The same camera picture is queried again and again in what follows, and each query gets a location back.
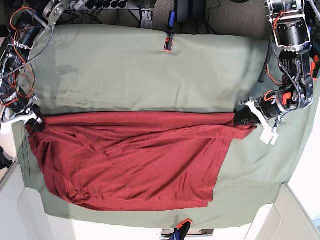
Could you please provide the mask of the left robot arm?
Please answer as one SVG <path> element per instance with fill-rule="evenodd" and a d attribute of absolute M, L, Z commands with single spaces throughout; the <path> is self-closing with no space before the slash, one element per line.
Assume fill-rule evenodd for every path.
<path fill-rule="evenodd" d="M 258 98 L 242 101 L 243 108 L 236 112 L 237 125 L 261 124 L 275 120 L 275 132 L 286 114 L 304 109 L 313 103 L 313 67 L 310 61 L 311 33 L 305 14 L 304 0 L 266 0 L 271 35 L 262 72 L 278 86 Z"/>

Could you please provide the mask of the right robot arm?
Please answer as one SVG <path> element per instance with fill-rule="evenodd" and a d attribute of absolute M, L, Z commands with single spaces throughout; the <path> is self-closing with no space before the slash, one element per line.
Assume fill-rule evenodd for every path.
<path fill-rule="evenodd" d="M 35 104 L 36 74 L 32 66 L 49 47 L 30 57 L 40 38 L 50 32 L 69 6 L 68 0 L 28 0 L 11 16 L 8 35 L 0 48 L 0 133 L 7 135 L 15 123 L 23 122 L 35 131 L 45 129 L 40 107 Z"/>

